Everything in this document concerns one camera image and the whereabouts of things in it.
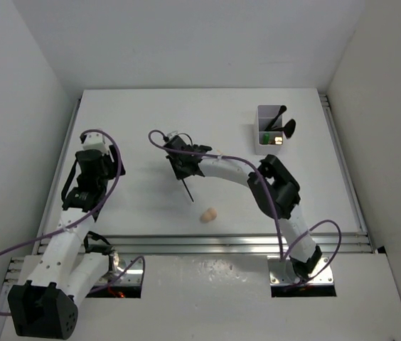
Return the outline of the beige makeup sponge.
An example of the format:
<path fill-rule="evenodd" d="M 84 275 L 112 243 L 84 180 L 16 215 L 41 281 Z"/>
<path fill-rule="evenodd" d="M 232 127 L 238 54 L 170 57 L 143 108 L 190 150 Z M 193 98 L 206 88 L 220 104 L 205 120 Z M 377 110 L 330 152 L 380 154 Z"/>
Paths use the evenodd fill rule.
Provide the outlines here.
<path fill-rule="evenodd" d="M 202 223 L 209 223 L 216 219 L 218 216 L 217 210 L 213 207 L 209 207 L 201 216 L 200 221 Z"/>

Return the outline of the green lipstick tube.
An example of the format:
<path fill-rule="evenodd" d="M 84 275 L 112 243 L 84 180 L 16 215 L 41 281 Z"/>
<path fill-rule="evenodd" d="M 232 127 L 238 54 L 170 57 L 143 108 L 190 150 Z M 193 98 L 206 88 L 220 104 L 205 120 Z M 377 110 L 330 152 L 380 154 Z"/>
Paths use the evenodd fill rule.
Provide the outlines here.
<path fill-rule="evenodd" d="M 262 144 L 267 145 L 267 144 L 269 144 L 269 141 L 270 141 L 269 132 L 264 132 L 262 135 Z"/>

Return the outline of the black gold eyeshadow palette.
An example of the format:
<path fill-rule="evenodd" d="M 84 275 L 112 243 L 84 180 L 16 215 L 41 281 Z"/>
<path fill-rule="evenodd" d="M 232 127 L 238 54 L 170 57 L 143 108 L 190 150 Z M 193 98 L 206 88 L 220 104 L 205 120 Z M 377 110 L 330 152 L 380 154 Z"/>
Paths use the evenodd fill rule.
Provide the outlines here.
<path fill-rule="evenodd" d="M 284 142 L 284 139 L 283 139 L 282 136 L 275 136 L 275 138 L 273 139 L 273 142 L 272 142 L 272 143 L 273 143 L 274 145 L 280 146 L 280 145 L 283 144 L 283 142 Z"/>

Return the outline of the large black powder brush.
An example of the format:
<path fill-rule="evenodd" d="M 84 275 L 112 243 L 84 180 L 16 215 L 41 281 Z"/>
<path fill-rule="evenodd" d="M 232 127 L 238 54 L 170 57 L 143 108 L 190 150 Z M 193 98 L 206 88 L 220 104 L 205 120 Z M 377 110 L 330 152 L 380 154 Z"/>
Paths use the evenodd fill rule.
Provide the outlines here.
<path fill-rule="evenodd" d="M 283 115 L 283 113 L 285 113 L 286 110 L 287 110 L 287 107 L 285 105 L 281 105 L 277 115 L 270 121 L 270 123 L 268 123 L 268 125 L 266 125 L 264 130 L 272 131 L 274 129 L 274 126 L 277 123 L 278 119 L 280 118 L 281 115 Z"/>

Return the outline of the black fan makeup brush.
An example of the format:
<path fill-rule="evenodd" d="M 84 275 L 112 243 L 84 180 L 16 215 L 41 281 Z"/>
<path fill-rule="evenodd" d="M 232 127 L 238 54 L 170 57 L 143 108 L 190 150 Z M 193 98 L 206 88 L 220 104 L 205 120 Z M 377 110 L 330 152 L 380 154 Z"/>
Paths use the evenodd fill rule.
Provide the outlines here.
<path fill-rule="evenodd" d="M 272 130 L 272 132 L 282 132 L 287 139 L 290 139 L 296 129 L 296 121 L 294 119 L 290 119 L 284 126 L 278 127 Z"/>

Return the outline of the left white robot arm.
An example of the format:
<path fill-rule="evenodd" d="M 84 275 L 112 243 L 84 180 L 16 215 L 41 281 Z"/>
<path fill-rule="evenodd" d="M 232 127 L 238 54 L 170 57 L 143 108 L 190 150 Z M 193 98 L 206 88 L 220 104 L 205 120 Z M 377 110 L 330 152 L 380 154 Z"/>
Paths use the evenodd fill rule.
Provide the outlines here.
<path fill-rule="evenodd" d="M 63 186 L 58 229 L 39 263 L 22 285 L 15 285 L 8 303 L 16 334 L 21 337 L 68 339 L 77 324 L 82 300 L 99 277 L 113 268 L 110 246 L 88 247 L 76 258 L 100 210 L 125 174 L 115 145 L 83 142 Z"/>

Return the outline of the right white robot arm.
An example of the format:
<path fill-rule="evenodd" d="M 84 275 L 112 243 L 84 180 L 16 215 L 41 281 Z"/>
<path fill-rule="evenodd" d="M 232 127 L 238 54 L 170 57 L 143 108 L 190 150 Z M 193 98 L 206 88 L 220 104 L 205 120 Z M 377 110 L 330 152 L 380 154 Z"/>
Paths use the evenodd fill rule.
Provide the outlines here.
<path fill-rule="evenodd" d="M 180 136 L 163 137 L 163 149 L 177 180 L 198 175 L 221 178 L 250 189 L 258 208 L 266 216 L 277 218 L 277 232 L 289 244 L 287 257 L 300 281 L 308 281 L 322 256 L 302 217 L 300 186 L 283 163 L 267 155 L 255 167 L 245 159 L 224 156 L 209 146 L 187 144 Z"/>

